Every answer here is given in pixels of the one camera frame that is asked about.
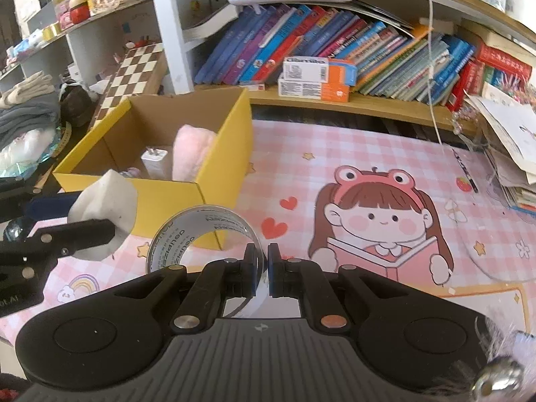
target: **pink fuzzy cloth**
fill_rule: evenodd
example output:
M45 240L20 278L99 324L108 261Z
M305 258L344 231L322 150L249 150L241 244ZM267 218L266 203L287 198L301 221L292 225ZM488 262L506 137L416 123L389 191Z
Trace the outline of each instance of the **pink fuzzy cloth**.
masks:
M183 125L173 143L173 181L193 182L212 146L216 133L206 128Z

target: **white shelf post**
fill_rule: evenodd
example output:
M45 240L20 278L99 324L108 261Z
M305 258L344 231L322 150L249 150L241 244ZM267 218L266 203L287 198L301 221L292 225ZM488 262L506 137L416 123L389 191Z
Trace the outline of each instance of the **white shelf post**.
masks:
M153 2L173 89L176 94L193 92L194 83L182 35L177 0L153 0Z

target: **pink cheek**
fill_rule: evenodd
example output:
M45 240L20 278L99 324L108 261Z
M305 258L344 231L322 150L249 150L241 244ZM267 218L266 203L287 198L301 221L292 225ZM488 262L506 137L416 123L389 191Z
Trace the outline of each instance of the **pink cheek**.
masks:
M363 216L352 216L348 220L349 225L357 231L364 231L368 228L368 219Z
M407 236L415 234L415 232L417 231L417 225L411 219L401 220L400 226L398 228L400 228L400 231Z

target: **toothpaste box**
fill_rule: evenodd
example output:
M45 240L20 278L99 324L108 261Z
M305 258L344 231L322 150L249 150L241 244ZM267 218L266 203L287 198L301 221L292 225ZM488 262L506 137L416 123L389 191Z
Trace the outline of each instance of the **toothpaste box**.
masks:
M283 79L314 83L354 86L357 81L355 64L350 60L328 57L285 57Z
M347 103L350 94L350 86L338 83L319 83L314 81L289 81L285 80L283 73L278 79L279 96L320 99Z

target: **silver bell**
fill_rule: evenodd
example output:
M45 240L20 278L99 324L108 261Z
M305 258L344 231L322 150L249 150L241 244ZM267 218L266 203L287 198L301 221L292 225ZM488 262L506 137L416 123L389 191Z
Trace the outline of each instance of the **silver bell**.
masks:
M491 360L476 376L471 388L473 402L503 402L515 395L523 383L525 369L509 356Z

